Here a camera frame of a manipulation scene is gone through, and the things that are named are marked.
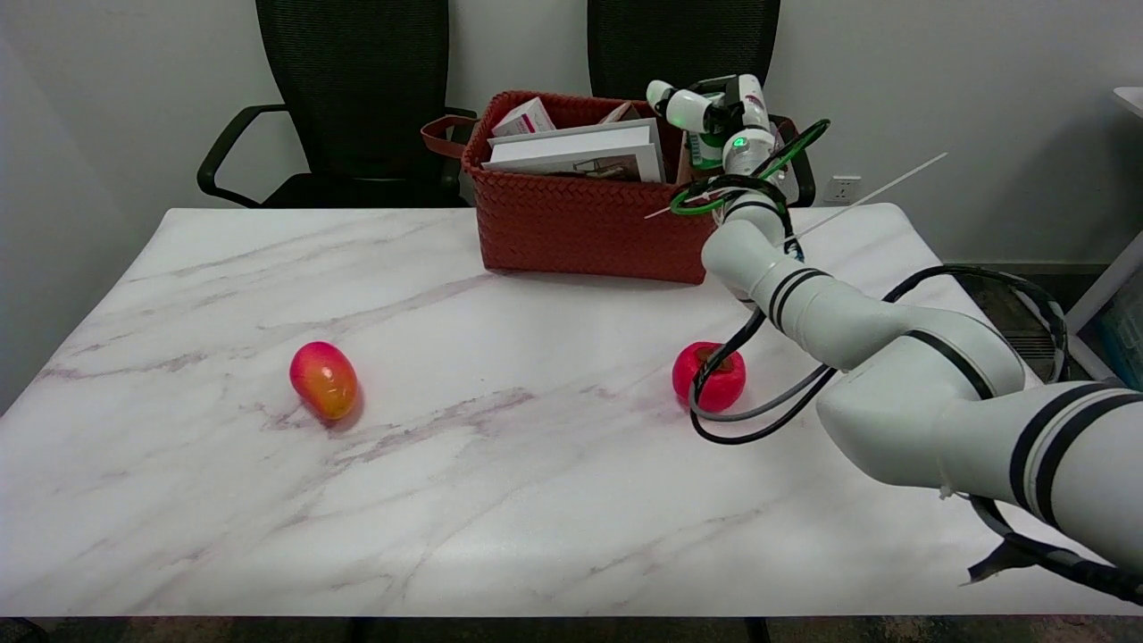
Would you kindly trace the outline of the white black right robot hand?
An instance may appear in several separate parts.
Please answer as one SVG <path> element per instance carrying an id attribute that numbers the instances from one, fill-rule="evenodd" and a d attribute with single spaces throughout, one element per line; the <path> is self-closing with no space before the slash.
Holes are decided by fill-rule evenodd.
<path id="1" fill-rule="evenodd" d="M 656 115 L 688 132 L 727 136 L 769 122 L 754 74 L 717 77 L 682 88 L 655 79 L 647 85 L 646 101 Z"/>

